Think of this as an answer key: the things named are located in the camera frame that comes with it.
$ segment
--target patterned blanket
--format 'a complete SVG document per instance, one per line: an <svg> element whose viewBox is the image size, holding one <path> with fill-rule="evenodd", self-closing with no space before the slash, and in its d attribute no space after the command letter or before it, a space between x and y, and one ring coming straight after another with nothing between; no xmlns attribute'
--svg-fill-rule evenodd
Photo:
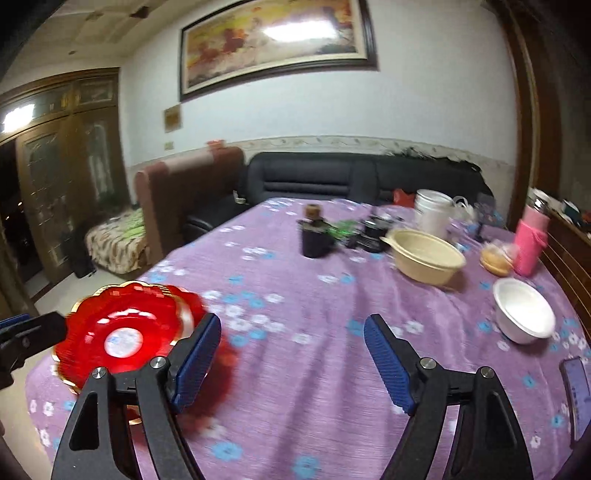
<svg viewBox="0 0 591 480"><path fill-rule="evenodd" d="M92 228L86 234L92 260L116 274L146 266L148 242L142 210L128 210Z"/></svg>

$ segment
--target tiled floor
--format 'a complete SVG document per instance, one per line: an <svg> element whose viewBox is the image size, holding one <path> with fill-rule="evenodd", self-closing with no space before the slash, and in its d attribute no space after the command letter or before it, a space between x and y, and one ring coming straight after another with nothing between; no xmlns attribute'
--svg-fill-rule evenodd
<svg viewBox="0 0 591 480"><path fill-rule="evenodd" d="M40 314L54 310L66 314L78 300L92 295L105 285L123 281L104 270L91 277L76 278L74 274L52 288L35 306ZM6 433L4 439L14 456L33 480L50 480L51 464L29 419L25 400L25 379L33 366L49 350L27 360L25 366L13 372L14 384L0 391L0 420Z"/></svg>

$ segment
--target doorway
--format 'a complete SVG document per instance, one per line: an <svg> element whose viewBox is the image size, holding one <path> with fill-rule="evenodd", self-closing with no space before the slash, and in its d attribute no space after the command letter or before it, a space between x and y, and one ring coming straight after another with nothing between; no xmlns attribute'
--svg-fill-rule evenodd
<svg viewBox="0 0 591 480"><path fill-rule="evenodd" d="M16 140L0 145L0 215L12 257L18 264L18 275L33 301L49 288L27 221L18 180Z"/></svg>

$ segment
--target green object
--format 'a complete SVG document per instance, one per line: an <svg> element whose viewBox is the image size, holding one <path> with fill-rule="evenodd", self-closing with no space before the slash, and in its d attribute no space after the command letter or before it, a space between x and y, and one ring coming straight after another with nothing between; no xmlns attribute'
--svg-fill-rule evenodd
<svg viewBox="0 0 591 480"><path fill-rule="evenodd" d="M356 232L358 225L359 222L357 220L341 220L332 224L329 232L337 240L343 240L353 235Z"/></svg>

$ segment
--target pink thermos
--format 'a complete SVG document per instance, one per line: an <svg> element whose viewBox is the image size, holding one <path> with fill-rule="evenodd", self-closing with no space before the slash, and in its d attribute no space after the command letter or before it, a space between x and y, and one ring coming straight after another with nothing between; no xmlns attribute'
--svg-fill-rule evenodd
<svg viewBox="0 0 591 480"><path fill-rule="evenodd" d="M514 243L519 247L513 263L515 273L529 277L538 264L542 250L548 246L548 204L539 198L525 207L523 217L517 224Z"/></svg>

